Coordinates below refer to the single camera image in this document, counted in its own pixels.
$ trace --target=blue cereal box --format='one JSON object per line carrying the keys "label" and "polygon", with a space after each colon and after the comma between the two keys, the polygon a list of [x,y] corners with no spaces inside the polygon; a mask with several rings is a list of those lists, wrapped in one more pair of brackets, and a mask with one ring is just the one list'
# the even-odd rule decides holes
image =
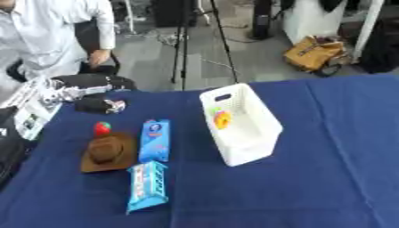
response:
{"label": "blue cereal box", "polygon": [[156,161],[151,161],[127,169],[131,175],[127,214],[138,209],[167,203],[164,177],[166,168]]}
{"label": "blue cereal box", "polygon": [[142,127],[139,161],[146,163],[152,160],[166,162],[169,160],[170,121],[151,120]]}

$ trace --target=tripod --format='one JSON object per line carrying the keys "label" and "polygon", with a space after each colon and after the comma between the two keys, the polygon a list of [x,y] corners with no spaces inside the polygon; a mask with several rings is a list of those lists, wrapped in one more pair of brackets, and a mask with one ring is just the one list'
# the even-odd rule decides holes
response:
{"label": "tripod", "polygon": [[[216,24],[218,27],[218,30],[220,32],[220,37],[222,38],[222,42],[224,45],[224,50],[227,55],[227,59],[230,65],[230,69],[232,70],[232,76],[234,79],[234,83],[238,83],[238,77],[237,77],[237,72],[234,68],[234,65],[232,63],[232,55],[230,53],[230,47],[227,44],[226,37],[224,35],[224,31],[220,22],[220,17],[219,17],[219,11],[217,10],[215,0],[209,0],[212,10],[209,12],[204,12],[203,14],[206,13],[213,13],[215,18],[216,18]],[[179,51],[180,51],[180,37],[182,35],[182,26],[183,26],[183,66],[180,71],[180,77],[182,79],[182,90],[185,90],[185,81],[186,81],[186,73],[187,73],[187,50],[188,50],[188,41],[187,41],[187,36],[188,36],[188,31],[189,31],[189,21],[190,21],[190,0],[180,0],[180,9],[182,9],[181,14],[180,14],[180,21],[179,25],[177,27],[177,40],[175,44],[175,61],[174,61],[174,66],[173,66],[173,76],[170,78],[170,81],[174,84],[176,80],[176,72],[177,72],[177,62],[179,61]]]}

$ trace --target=brown hat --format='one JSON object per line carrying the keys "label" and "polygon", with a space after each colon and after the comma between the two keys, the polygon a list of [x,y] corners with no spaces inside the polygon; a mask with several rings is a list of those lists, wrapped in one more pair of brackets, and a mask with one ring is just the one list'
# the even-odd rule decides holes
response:
{"label": "brown hat", "polygon": [[137,140],[129,134],[110,133],[94,138],[83,154],[83,173],[125,169],[137,163]]}

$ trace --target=white plastic basket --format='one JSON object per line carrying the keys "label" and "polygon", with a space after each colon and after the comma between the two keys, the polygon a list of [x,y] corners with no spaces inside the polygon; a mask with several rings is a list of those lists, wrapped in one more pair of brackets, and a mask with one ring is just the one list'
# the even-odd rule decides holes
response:
{"label": "white plastic basket", "polygon": [[[205,92],[199,98],[210,133],[228,166],[238,166],[273,153],[282,126],[249,85],[230,85]],[[217,129],[214,122],[214,112],[218,108],[232,115],[232,122],[222,130]]]}

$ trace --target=white shirt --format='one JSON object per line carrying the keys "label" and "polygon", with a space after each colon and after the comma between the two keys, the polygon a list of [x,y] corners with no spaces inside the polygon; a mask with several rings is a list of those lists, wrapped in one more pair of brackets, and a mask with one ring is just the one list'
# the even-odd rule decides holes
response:
{"label": "white shirt", "polygon": [[77,74],[86,52],[75,38],[75,23],[97,19],[101,49],[115,47],[109,0],[16,0],[0,10],[0,52],[16,50],[27,79]]}

